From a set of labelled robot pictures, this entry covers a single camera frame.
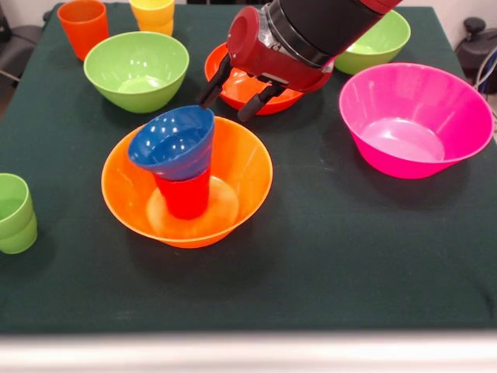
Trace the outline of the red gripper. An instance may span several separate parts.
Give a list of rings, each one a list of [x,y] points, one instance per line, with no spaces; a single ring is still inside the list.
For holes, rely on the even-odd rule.
[[[264,82],[275,82],[256,93],[239,111],[238,119],[253,118],[272,98],[292,89],[308,93],[320,89],[331,77],[333,63],[311,67],[293,56],[277,38],[269,17],[269,7],[244,7],[234,18],[227,38],[228,52],[217,72],[197,97],[197,104],[209,108],[223,91],[232,67]]]

